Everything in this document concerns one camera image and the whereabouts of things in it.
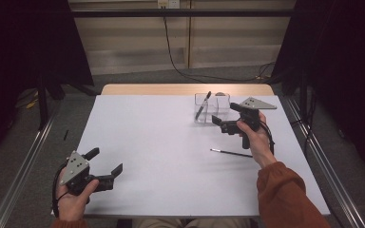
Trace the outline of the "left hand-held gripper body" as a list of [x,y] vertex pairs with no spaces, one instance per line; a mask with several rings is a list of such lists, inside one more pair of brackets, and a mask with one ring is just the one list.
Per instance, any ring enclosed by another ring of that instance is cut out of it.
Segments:
[[89,161],[83,158],[84,155],[73,151],[67,159],[66,171],[60,178],[60,185],[66,186],[69,193],[79,196],[92,180],[98,180],[99,185],[95,192],[112,190],[114,186],[114,177],[110,175],[94,176],[89,173]]

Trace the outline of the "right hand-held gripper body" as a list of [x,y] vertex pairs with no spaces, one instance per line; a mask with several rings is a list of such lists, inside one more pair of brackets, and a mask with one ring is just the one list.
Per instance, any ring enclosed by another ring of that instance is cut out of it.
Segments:
[[[259,117],[259,111],[261,109],[276,109],[277,107],[272,104],[268,104],[259,99],[249,97],[239,104],[243,107],[240,114],[240,120],[248,124],[254,131],[258,131],[260,128],[265,130],[268,134],[270,140],[270,149],[274,149],[274,141],[272,138],[272,133],[265,121],[262,121]],[[242,131],[237,127],[236,121],[221,121],[221,132],[227,133],[228,135],[242,134]]]

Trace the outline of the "clear plastic organizer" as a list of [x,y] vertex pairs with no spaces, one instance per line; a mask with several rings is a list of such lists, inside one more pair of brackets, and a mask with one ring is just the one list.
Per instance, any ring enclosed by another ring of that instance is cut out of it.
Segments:
[[198,124],[211,124],[212,116],[215,115],[222,120],[226,120],[230,112],[230,95],[227,96],[215,96],[212,93],[207,107],[203,111],[198,121],[195,120],[196,107],[194,103],[194,122]]

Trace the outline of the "thick black makeup brush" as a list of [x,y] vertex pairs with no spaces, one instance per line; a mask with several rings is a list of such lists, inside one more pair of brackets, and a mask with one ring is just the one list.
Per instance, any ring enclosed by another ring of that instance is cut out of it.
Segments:
[[195,95],[195,120],[198,121],[200,119],[201,114],[207,107],[208,100],[211,96],[212,92],[208,91],[207,93],[198,93]]

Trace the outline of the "person's right hand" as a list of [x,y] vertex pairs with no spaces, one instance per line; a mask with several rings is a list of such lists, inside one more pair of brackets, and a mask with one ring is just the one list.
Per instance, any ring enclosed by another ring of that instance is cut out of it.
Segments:
[[237,127],[247,136],[250,142],[250,150],[255,162],[260,168],[277,161],[275,156],[270,150],[270,140],[265,130],[260,128],[258,131],[254,131],[247,123],[242,120],[237,121]]

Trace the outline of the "person's left hand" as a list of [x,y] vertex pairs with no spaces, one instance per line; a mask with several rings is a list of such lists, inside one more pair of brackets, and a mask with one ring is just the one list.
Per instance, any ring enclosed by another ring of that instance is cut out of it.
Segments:
[[77,221],[82,219],[88,198],[98,185],[97,180],[92,180],[79,196],[71,195],[65,185],[59,186],[57,189],[59,220]]

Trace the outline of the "thin black makeup brush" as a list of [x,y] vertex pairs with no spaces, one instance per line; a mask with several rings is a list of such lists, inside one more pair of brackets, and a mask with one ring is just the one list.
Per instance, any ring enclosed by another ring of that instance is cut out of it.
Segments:
[[224,150],[219,150],[219,149],[214,149],[214,148],[210,148],[210,151],[217,152],[217,153],[222,153],[222,154],[233,155],[233,156],[253,158],[252,155],[246,155],[246,154],[241,154],[241,153],[236,153],[236,152],[224,151]]

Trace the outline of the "white table mat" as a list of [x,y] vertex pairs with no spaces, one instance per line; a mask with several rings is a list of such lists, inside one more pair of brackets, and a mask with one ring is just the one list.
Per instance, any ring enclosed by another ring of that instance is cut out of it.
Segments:
[[112,190],[95,193],[89,217],[253,217],[258,214],[259,166],[239,136],[194,122],[193,96],[101,95],[77,150],[98,147],[93,175],[119,164]]

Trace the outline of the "person's legs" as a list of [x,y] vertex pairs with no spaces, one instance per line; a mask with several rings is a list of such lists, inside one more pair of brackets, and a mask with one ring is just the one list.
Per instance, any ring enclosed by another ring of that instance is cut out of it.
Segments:
[[131,228],[253,228],[249,218],[133,219]]

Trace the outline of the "black metal stand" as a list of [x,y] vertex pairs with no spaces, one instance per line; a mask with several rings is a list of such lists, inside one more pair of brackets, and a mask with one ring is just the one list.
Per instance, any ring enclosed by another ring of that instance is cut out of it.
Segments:
[[48,122],[48,100],[47,93],[54,100],[63,100],[65,98],[65,92],[61,87],[61,83],[58,77],[52,72],[41,72],[38,76],[37,84],[38,103],[40,108],[40,125],[39,129],[42,130]]

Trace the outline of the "black curtain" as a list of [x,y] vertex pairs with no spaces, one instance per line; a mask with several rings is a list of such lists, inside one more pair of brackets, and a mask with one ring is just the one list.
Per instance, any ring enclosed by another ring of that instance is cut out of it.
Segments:
[[272,78],[308,83],[365,161],[365,0],[297,0]]
[[0,0],[0,141],[21,92],[62,84],[93,84],[68,0]]

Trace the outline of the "aluminium floor rail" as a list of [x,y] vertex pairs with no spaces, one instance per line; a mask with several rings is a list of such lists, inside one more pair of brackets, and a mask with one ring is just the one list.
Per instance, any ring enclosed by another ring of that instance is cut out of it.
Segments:
[[37,131],[36,137],[16,173],[9,190],[0,202],[0,228],[6,227],[10,214],[24,189],[29,173],[46,141],[60,106],[60,102],[54,103],[52,110],[48,113],[47,122]]
[[348,191],[345,189],[344,185],[336,174],[334,167],[329,162],[319,141],[317,140],[317,137],[312,131],[311,126],[306,123],[304,117],[300,116],[299,105],[293,98],[288,98],[287,104],[291,110],[291,113],[295,117],[295,125],[299,127],[305,138],[303,147],[304,155],[307,156],[308,151],[310,151],[310,153],[316,158],[318,166],[327,180],[330,189],[335,195],[336,201],[338,202],[350,226],[352,228],[365,228],[365,222],[359,214],[353,199],[348,194]]

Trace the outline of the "black horizontal frame bar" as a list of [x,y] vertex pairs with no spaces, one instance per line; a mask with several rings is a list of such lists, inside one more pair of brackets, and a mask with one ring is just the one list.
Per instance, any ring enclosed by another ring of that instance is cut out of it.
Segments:
[[74,17],[291,17],[292,9],[75,9]]

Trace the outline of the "white wall outlet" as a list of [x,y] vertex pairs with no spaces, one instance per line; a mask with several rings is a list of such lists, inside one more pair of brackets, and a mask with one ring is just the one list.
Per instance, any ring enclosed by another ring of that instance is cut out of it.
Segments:
[[180,0],[157,0],[159,9],[178,9],[181,6]]

